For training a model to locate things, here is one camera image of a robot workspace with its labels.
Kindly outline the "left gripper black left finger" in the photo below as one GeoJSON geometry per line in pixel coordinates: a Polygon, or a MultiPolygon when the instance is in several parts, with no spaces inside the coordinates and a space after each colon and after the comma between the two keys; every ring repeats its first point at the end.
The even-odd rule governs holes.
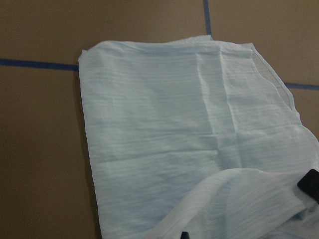
{"type": "Polygon", "coordinates": [[[180,239],[189,239],[189,233],[188,232],[182,232],[180,239]]]}

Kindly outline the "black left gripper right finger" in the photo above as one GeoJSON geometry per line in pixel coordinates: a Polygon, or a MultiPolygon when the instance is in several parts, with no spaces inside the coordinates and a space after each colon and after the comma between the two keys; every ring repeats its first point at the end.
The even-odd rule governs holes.
{"type": "Polygon", "coordinates": [[[319,172],[317,170],[311,169],[307,172],[297,183],[297,187],[317,203],[319,202],[319,172]]]}

